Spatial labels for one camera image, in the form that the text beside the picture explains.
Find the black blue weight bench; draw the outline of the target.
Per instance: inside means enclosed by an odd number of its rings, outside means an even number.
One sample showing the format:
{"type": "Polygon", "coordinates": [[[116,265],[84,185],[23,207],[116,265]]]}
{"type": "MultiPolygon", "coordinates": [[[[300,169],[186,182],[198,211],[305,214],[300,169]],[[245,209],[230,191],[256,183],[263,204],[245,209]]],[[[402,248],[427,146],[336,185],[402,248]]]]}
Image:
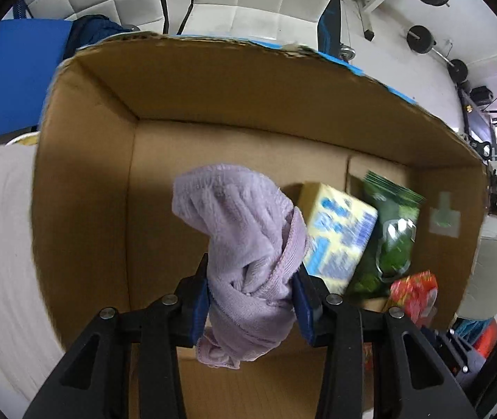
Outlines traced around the black blue weight bench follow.
{"type": "Polygon", "coordinates": [[[319,52],[339,57],[341,46],[341,4],[340,0],[330,0],[317,25],[317,45],[319,52]]]}

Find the brown cardboard box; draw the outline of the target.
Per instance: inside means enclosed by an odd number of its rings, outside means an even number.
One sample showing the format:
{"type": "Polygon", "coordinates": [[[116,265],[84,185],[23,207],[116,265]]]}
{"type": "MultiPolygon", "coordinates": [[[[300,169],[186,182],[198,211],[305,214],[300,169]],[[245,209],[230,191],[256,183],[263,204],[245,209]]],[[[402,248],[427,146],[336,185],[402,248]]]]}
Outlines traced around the brown cardboard box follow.
{"type": "Polygon", "coordinates": [[[485,164],[341,61],[130,33],[59,67],[32,186],[33,255],[65,347],[28,418],[472,418],[401,307],[336,283],[431,273],[455,318],[485,164]]]}

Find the beige chair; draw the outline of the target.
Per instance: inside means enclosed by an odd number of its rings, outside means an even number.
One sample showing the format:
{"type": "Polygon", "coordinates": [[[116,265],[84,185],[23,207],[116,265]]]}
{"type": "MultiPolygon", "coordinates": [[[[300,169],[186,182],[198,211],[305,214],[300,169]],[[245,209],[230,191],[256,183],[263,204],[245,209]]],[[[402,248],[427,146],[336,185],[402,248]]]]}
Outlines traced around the beige chair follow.
{"type": "Polygon", "coordinates": [[[460,306],[459,319],[486,321],[497,315],[497,238],[483,237],[460,306]]]}

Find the floor barbell black plates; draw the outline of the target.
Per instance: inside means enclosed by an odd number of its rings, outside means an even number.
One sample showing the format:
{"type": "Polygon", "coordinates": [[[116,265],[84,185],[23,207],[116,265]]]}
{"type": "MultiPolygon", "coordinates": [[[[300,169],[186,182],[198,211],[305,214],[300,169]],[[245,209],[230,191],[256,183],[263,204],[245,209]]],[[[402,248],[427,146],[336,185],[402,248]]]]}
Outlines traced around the floor barbell black plates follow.
{"type": "Polygon", "coordinates": [[[413,25],[405,35],[408,47],[415,53],[434,54],[446,64],[447,72],[454,84],[463,84],[468,79],[469,70],[462,60],[449,60],[436,48],[436,41],[431,31],[423,25],[413,25]]]}

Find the red snack packet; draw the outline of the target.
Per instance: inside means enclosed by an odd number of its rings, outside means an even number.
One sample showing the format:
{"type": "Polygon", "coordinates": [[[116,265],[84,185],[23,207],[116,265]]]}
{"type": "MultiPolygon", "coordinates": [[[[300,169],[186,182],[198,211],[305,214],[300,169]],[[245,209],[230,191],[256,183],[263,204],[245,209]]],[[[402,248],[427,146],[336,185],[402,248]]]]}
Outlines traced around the red snack packet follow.
{"type": "Polygon", "coordinates": [[[390,287],[386,309],[399,307],[417,327],[430,325],[436,314],[438,282],[431,271],[401,278],[390,287]]]}

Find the large white quilted cushion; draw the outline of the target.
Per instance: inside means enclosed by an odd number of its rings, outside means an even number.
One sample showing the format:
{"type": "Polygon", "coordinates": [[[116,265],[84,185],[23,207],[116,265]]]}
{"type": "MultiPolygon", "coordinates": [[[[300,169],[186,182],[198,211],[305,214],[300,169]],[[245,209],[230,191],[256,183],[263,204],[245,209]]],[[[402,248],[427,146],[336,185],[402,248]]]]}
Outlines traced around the large white quilted cushion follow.
{"type": "Polygon", "coordinates": [[[319,48],[319,19],[331,0],[191,0],[184,35],[319,48]]]}

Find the chrome dumbbell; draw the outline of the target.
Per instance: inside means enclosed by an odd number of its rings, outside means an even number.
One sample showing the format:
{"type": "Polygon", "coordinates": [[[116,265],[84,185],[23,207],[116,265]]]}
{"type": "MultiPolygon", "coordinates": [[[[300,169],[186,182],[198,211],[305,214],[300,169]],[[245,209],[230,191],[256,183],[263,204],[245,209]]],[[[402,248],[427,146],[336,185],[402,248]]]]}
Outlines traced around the chrome dumbbell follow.
{"type": "Polygon", "coordinates": [[[347,44],[340,44],[338,53],[339,53],[339,58],[345,61],[346,63],[352,61],[356,55],[355,50],[347,44]]]}

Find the purple fluffy towel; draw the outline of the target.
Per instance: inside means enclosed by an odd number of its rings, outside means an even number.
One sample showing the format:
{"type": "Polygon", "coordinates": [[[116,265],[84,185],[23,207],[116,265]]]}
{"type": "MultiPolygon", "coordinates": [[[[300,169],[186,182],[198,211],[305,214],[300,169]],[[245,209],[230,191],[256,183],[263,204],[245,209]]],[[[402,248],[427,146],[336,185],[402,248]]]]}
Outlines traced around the purple fluffy towel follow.
{"type": "Polygon", "coordinates": [[[209,238],[198,361],[237,370],[277,348],[295,321],[291,279],[308,247],[299,207],[260,172],[215,164],[174,180],[171,209],[209,238]]]}

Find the yellow blue tissue pack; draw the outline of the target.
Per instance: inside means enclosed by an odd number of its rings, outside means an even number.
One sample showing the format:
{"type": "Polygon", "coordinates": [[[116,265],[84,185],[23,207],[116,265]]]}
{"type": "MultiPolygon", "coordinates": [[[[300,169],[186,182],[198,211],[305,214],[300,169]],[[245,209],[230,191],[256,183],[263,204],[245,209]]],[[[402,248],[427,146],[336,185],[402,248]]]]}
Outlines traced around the yellow blue tissue pack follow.
{"type": "Polygon", "coordinates": [[[303,184],[298,207],[309,236],[306,271],[343,295],[368,245],[377,210],[323,183],[303,184]]]}

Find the white tablecloth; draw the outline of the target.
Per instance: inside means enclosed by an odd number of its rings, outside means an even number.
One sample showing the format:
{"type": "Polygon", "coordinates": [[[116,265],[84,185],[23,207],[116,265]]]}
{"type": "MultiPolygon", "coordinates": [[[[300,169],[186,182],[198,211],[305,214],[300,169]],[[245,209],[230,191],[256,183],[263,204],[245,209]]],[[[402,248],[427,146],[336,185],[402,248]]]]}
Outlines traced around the white tablecloth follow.
{"type": "Polygon", "coordinates": [[[33,399],[64,354],[40,291],[32,254],[36,149],[0,146],[0,372],[33,399]]]}

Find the blue foam mat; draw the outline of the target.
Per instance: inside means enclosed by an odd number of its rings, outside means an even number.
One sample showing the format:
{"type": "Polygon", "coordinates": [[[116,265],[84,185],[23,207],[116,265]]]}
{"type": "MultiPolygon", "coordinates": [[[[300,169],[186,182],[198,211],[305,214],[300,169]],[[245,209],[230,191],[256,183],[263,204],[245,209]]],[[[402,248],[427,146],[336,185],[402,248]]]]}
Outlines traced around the blue foam mat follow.
{"type": "Polygon", "coordinates": [[[0,22],[0,136],[39,123],[70,29],[65,20],[0,22]]]}

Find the green wet wipes pack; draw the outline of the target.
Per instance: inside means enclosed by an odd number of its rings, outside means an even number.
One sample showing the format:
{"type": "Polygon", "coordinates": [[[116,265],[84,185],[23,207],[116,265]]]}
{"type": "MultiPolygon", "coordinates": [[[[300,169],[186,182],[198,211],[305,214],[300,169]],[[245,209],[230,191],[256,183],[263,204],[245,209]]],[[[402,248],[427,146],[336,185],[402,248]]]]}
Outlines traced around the green wet wipes pack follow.
{"type": "Polygon", "coordinates": [[[363,180],[363,199],[377,219],[346,290],[354,299],[384,296],[408,272],[424,204],[422,195],[372,171],[363,180]]]}

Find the black treadmill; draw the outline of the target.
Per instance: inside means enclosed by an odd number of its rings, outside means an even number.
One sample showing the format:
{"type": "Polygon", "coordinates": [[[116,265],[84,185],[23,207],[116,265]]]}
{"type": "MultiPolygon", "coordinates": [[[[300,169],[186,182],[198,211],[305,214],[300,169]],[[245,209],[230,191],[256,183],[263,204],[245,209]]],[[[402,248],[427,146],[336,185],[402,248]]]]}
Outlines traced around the black treadmill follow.
{"type": "Polygon", "coordinates": [[[488,162],[493,157],[496,144],[492,123],[471,100],[463,86],[457,86],[457,94],[462,112],[462,137],[484,162],[488,162]]]}

